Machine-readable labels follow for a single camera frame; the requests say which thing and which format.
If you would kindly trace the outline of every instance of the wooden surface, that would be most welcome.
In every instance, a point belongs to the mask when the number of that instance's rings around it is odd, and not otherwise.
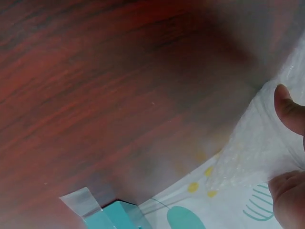
[[[81,229],[58,197],[84,186],[162,191],[225,142],[256,66],[199,2],[1,1],[0,227]]]

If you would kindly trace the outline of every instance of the teal object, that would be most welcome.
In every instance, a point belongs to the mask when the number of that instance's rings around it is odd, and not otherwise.
[[[172,229],[205,229],[204,224],[196,214],[180,206],[168,210],[167,221]]]
[[[102,210],[83,219],[88,229],[115,229],[114,224],[109,220]]]
[[[243,213],[247,217],[260,222],[273,218],[273,202],[267,186],[258,185],[253,188],[253,194]]]
[[[103,208],[110,221],[117,229],[152,229],[138,206],[123,201],[116,201]]]

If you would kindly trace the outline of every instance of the blue print on diaper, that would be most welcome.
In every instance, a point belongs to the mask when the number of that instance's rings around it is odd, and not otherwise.
[[[168,208],[167,221],[172,229],[205,229],[200,218],[189,209],[180,206],[174,206],[172,208],[166,205],[164,206]]]
[[[258,185],[253,188],[253,194],[246,204],[243,213],[256,221],[267,221],[273,216],[273,202],[269,189],[265,185]]]

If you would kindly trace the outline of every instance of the yellow dot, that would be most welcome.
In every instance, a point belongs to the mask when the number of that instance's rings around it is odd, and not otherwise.
[[[210,197],[210,198],[216,196],[216,194],[217,194],[217,191],[215,191],[215,190],[212,190],[212,191],[208,191],[208,192],[207,192],[207,195],[208,195],[208,197]]]
[[[190,193],[193,193],[193,192],[197,191],[198,188],[199,188],[199,184],[194,182],[189,185],[189,187],[187,188],[187,191]]]
[[[212,170],[213,170],[213,166],[210,166],[210,167],[208,167],[208,168],[205,170],[204,174],[205,174],[207,177],[209,177],[209,176],[211,175]]]

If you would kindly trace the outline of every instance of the finger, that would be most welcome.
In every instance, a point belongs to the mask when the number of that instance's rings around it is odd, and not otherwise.
[[[268,187],[269,187],[269,191],[271,193],[272,199],[273,200],[276,199],[276,194],[277,194],[278,190],[280,189],[280,187],[282,187],[285,184],[285,182],[288,179],[298,175],[299,173],[300,173],[299,171],[292,171],[292,172],[284,173],[282,175],[274,177],[272,180],[270,180],[268,182]]]
[[[293,102],[288,89],[279,84],[274,92],[274,108],[281,122],[291,131],[304,135],[305,107]]]

